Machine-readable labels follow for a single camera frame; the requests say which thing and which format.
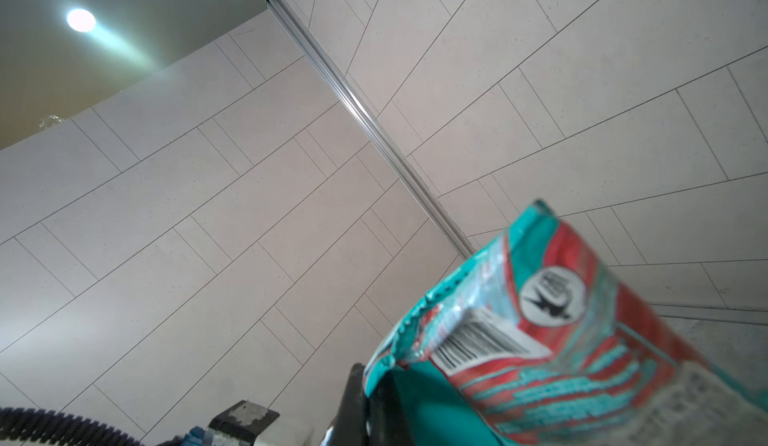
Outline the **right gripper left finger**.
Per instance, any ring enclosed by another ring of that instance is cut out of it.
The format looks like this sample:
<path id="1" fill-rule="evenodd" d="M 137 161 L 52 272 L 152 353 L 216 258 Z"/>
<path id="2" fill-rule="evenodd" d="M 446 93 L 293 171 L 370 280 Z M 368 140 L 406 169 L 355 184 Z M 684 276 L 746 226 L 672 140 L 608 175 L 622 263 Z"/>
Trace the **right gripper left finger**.
<path id="1" fill-rule="evenodd" d="M 364 446 L 368 444 L 368 398 L 363 389 L 364 365 L 352 366 L 338 412 L 326 431 L 322 445 Z"/>

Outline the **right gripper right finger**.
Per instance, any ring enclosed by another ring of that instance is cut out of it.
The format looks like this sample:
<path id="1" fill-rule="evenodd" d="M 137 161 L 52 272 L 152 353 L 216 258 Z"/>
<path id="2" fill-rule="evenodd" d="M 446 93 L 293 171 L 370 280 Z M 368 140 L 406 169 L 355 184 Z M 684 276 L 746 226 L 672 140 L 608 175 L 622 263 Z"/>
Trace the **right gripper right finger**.
<path id="1" fill-rule="evenodd" d="M 382 379 L 368 400 L 368 434 L 372 446 L 415 446 L 393 379 Z"/>

